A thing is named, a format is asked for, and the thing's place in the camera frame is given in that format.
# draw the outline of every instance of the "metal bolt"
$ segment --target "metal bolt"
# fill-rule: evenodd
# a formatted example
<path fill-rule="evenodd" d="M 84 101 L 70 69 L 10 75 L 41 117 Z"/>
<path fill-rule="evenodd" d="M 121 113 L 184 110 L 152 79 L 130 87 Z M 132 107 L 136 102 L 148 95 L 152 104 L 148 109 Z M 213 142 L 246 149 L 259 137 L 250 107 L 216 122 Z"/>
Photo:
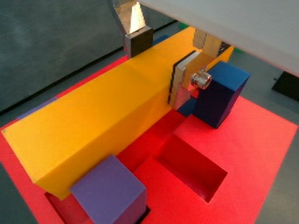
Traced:
<path fill-rule="evenodd" d="M 190 84 L 200 89 L 205 89 L 210 84 L 210 75 L 200 70 L 190 76 Z"/>

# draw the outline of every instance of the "navy blue block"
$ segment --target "navy blue block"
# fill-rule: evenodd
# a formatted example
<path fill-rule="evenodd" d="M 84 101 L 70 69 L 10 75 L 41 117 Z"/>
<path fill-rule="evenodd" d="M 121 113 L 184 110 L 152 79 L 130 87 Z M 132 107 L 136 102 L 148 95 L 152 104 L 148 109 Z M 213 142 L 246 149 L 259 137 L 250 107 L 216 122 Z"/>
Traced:
<path fill-rule="evenodd" d="M 229 114 L 249 74 L 222 61 L 209 74 L 212 82 L 200 91 L 192 114 L 216 129 Z"/>
<path fill-rule="evenodd" d="M 177 112 L 188 117 L 192 114 L 194 103 L 196 99 L 190 97 L 190 99 L 178 107 Z"/>

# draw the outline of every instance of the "yellow rectangular beam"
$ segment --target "yellow rectangular beam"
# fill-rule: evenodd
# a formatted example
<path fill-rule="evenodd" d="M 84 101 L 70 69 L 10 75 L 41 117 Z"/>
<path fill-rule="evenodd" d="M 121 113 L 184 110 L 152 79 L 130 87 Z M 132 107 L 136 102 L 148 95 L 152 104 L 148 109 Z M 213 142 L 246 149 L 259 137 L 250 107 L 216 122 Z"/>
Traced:
<path fill-rule="evenodd" d="M 61 200 L 169 111 L 172 67 L 193 50 L 192 34 L 181 31 L 4 129 L 32 182 Z"/>

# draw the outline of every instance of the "rectangular slot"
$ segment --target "rectangular slot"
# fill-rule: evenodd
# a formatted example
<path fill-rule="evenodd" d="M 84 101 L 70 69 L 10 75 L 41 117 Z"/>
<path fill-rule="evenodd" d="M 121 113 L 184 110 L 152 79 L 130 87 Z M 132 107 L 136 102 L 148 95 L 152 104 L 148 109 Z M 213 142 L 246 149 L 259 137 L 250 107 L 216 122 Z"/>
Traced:
<path fill-rule="evenodd" d="M 154 159 L 209 202 L 228 173 L 177 136 L 170 137 Z"/>
<path fill-rule="evenodd" d="M 58 200 L 58 198 L 48 192 L 44 196 L 65 224 L 81 224 L 89 220 L 89 216 L 72 195 L 64 200 Z"/>

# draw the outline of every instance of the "white panel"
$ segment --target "white panel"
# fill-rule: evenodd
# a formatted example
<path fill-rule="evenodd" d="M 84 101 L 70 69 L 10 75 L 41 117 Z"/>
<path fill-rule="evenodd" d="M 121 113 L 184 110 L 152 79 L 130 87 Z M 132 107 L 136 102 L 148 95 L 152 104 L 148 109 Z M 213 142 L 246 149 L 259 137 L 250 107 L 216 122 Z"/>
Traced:
<path fill-rule="evenodd" d="M 297 0 L 140 0 L 299 76 Z"/>

